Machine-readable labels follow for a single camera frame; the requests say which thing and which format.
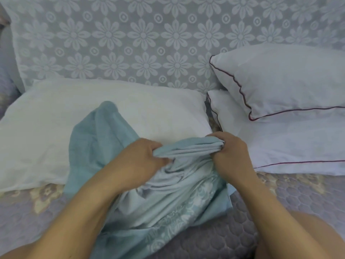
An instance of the person's right hand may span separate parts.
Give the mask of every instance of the person's right hand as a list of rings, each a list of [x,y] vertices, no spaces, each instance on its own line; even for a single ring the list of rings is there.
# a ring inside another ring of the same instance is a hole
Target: person's right hand
[[[227,183],[238,187],[257,179],[245,142],[227,132],[215,132],[208,136],[215,136],[224,141],[223,149],[211,156],[219,175]]]

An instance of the person's right arm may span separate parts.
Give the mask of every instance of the person's right arm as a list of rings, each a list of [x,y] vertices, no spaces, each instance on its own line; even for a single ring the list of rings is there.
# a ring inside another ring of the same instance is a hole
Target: person's right arm
[[[275,259],[331,259],[257,177],[246,143],[225,132],[210,136],[225,141],[223,149],[213,155],[216,169],[239,191],[271,256]]]

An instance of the floral headboard cover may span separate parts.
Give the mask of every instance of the floral headboard cover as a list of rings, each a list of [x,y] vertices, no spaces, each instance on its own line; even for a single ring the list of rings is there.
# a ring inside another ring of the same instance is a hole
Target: floral headboard cover
[[[0,0],[20,76],[206,92],[209,57],[263,42],[345,50],[345,0]]]

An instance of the light blue fabric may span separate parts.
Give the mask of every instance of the light blue fabric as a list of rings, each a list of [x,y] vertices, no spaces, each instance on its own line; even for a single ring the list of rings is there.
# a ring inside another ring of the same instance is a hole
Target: light blue fabric
[[[103,102],[73,129],[69,145],[71,171],[65,194],[74,196],[88,179],[138,138],[116,106]],[[145,185],[118,197],[91,258],[145,258],[187,227],[229,209],[229,194],[235,189],[227,190],[209,156],[219,151],[223,143],[216,137],[189,138],[154,150],[154,156],[168,157],[173,162]]]

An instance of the mattress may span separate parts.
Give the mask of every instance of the mattress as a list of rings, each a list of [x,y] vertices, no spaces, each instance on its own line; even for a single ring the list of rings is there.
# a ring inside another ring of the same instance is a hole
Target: mattress
[[[218,130],[210,119],[213,130]],[[290,210],[316,215],[345,239],[345,176],[258,173]],[[220,218],[188,228],[150,259],[252,258],[258,233],[238,192],[233,208]],[[0,255],[31,243],[66,205],[63,186],[0,193]]]

